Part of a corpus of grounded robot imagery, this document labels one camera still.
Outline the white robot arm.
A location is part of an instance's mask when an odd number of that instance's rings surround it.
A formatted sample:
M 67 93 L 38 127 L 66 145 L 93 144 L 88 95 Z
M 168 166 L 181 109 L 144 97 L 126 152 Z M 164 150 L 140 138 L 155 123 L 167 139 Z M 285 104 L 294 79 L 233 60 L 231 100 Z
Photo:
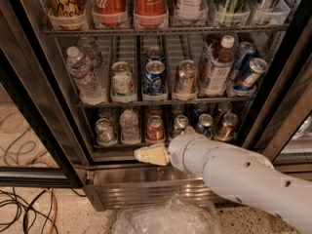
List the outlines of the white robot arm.
M 138 161 L 200 177 L 216 195 L 274 215 L 312 234 L 312 182 L 276 171 L 256 152 L 197 133 L 135 151 Z

